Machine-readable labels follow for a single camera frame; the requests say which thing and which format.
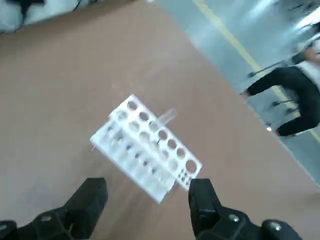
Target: person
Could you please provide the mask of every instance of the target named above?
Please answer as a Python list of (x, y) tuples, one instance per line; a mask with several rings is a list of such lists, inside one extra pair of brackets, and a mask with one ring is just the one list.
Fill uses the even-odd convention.
[(281, 125), (278, 136), (291, 136), (313, 129), (320, 123), (320, 39), (314, 41), (303, 52), (304, 61), (291, 67), (276, 68), (253, 83), (241, 95), (247, 99), (272, 86), (282, 86), (297, 96), (300, 116)]

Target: yellow floor line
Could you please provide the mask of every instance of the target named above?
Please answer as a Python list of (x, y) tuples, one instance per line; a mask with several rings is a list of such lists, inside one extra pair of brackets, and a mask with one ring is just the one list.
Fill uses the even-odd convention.
[[(225, 39), (239, 52), (239, 54), (244, 58), (244, 60), (253, 68), (255, 72), (260, 71), (262, 68), (259, 66), (259, 64), (254, 60), (252, 56), (248, 53), (248, 51), (242, 46), (242, 44), (235, 38), (235, 36), (227, 29), (225, 24), (221, 21), (221, 19), (216, 16), (211, 8), (209, 8), (204, 0), (192, 0), (194, 4), (199, 8), (199, 10), (203, 13), (203, 15), (213, 24), (225, 37)], [(282, 100), (286, 101), (288, 98), (283, 94), (283, 92), (280, 90), (278, 86), (273, 86), (272, 90), (274, 93)], [(286, 105), (289, 108), (294, 108), (295, 106), (287, 102)], [(312, 136), (319, 142), (320, 144), (320, 136), (313, 130), (309, 130), (309, 132), (312, 134)]]

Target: chair leg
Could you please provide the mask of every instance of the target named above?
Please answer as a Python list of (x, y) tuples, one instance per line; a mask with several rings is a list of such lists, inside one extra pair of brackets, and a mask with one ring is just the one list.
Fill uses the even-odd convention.
[(278, 106), (280, 104), (285, 104), (285, 103), (289, 103), (289, 102), (293, 102), (293, 100), (286, 100), (286, 101), (273, 101), (271, 106), (272, 107), (275, 107), (275, 106)]

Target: leg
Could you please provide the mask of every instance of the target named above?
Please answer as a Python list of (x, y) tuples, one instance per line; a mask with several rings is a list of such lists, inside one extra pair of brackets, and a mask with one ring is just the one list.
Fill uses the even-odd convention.
[(315, 128), (319, 123), (306, 116), (299, 116), (291, 121), (286, 122), (277, 129), (280, 136), (290, 136), (305, 130)]
[(276, 68), (272, 72), (268, 73), (267, 75), (253, 83), (241, 95), (247, 98), (262, 93), (263, 91), (271, 88), (272, 86), (281, 85), (283, 80), (287, 77), (287, 68)]

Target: screw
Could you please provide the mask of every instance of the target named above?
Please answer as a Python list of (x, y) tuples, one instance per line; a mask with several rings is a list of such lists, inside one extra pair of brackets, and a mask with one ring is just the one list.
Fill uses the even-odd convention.
[(41, 217), (41, 222), (48, 222), (51, 220), (51, 216), (42, 216)]
[(281, 230), (281, 226), (279, 223), (275, 222), (275, 221), (272, 221), (270, 223), (270, 227), (276, 231), (280, 231)]
[(7, 228), (7, 225), (0, 225), (0, 231), (5, 230)]
[(236, 223), (236, 222), (239, 222), (239, 217), (236, 216), (236, 215), (234, 215), (234, 214), (230, 214), (230, 215), (229, 215), (229, 219), (230, 219), (231, 221), (234, 221), (235, 223)]

